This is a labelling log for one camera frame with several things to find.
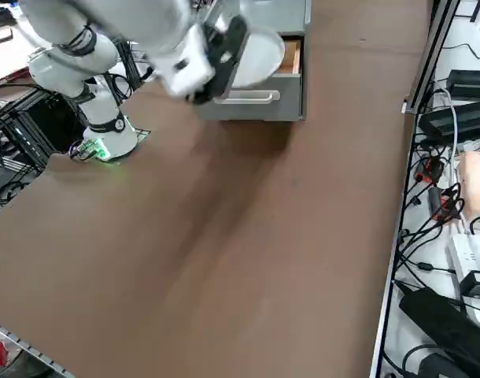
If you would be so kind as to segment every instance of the brown table surface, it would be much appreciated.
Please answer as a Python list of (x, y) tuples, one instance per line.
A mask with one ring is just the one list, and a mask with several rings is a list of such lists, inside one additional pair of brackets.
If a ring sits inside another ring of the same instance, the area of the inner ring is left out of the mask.
[(0, 213), (0, 324), (78, 377), (366, 376), (428, 9), (315, 0), (306, 122), (135, 93), (122, 165), (53, 157)]

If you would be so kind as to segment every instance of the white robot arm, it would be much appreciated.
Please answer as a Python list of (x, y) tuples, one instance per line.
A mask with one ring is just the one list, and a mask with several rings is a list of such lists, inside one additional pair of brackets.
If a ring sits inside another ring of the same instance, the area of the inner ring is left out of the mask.
[(196, 104), (228, 89), (247, 38), (241, 17), (224, 33), (197, 24), (188, 0), (20, 0), (20, 7), (37, 34), (53, 44), (31, 56), (32, 77), (76, 102), (89, 121), (84, 138), (102, 145), (98, 158), (105, 161), (133, 150), (137, 135), (113, 96), (85, 83), (108, 72), (117, 59), (114, 44), (90, 28), (85, 14), (136, 41), (161, 72), (166, 91)]

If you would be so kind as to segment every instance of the cable bundle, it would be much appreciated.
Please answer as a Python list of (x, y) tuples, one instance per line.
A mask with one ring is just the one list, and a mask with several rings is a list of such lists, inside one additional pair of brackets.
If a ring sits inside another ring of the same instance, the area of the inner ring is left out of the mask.
[(34, 169), (25, 167), (20, 169), (11, 180), (0, 187), (0, 206), (7, 205), (17, 194), (22, 191), (28, 182), (22, 181), (23, 178)]
[[(109, 87), (112, 89), (113, 94), (116, 97), (120, 98), (121, 100), (128, 100), (130, 98), (130, 96), (133, 94), (134, 89), (133, 89), (132, 85), (130, 84), (128, 79), (126, 77), (124, 77), (123, 75), (118, 75), (117, 73), (106, 73), (104, 75), (104, 78), (105, 78), (105, 80), (108, 81)], [(128, 90), (126, 92), (123, 92), (120, 89), (119, 84), (117, 82), (118, 79), (124, 80), (126, 82), (126, 84), (128, 85)]]

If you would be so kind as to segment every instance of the drawer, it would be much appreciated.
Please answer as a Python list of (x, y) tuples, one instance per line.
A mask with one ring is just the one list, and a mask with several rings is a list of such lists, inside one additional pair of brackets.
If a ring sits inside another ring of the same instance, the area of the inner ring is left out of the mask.
[(303, 86), (301, 40), (286, 40), (285, 44), (284, 60), (272, 77), (197, 106), (199, 117), (206, 120), (299, 120)]

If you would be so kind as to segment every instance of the white power strip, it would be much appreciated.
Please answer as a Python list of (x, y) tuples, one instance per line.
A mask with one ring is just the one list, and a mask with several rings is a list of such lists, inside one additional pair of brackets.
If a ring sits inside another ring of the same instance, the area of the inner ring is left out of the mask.
[[(480, 235), (454, 235), (449, 252), (459, 283), (471, 270), (480, 270)], [(480, 309), (480, 299), (463, 297), (463, 300), (468, 305)], [(480, 311), (471, 307), (466, 307), (466, 311), (469, 318), (480, 327)]]

